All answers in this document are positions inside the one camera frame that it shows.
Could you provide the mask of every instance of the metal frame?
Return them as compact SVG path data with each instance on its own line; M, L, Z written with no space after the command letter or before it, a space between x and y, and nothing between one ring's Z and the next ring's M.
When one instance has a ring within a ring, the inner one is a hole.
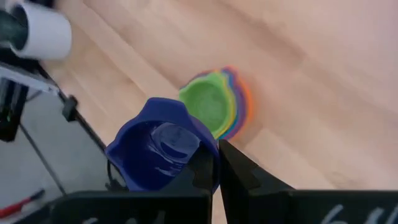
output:
M47 80L54 82L51 76L44 70L40 63L37 63L37 71L38 73ZM63 91L59 88L58 97L62 100L62 102L66 102L67 96L63 93ZM77 111L76 113L76 121L79 122L80 126L88 133L90 138L95 142L95 144L101 149L101 152L105 151L106 145L100 139L100 137L95 133L93 128L86 122L84 117Z
M46 80L21 68L13 67L1 62L0 78L5 78L29 88L51 93L53 95L58 95L59 93L59 88L53 84L54 82L52 80Z

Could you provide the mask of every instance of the hardwood floor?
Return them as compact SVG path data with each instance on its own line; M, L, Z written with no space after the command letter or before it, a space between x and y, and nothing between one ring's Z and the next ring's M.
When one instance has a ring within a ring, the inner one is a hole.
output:
M105 144L148 97L233 65L256 110L232 143L263 168L299 189L398 187L397 1L57 2L73 49L45 67Z

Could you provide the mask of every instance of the blue cup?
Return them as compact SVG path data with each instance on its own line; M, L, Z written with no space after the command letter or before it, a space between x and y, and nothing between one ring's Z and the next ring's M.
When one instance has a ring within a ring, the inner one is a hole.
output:
M105 153L130 191L160 190L180 173L199 143L214 155L219 172L217 144L206 126L190 116L182 102L150 98Z

